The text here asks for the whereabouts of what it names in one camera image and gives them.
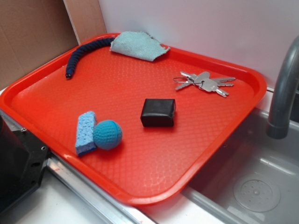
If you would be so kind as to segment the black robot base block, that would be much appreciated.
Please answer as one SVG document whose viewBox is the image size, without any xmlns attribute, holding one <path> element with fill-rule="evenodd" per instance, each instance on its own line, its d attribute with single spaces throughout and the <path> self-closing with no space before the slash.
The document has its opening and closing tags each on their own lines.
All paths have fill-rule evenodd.
<svg viewBox="0 0 299 224">
<path fill-rule="evenodd" d="M 0 118 L 1 214 L 40 187 L 49 154 L 49 147 L 29 130 L 12 131 Z"/>
</svg>

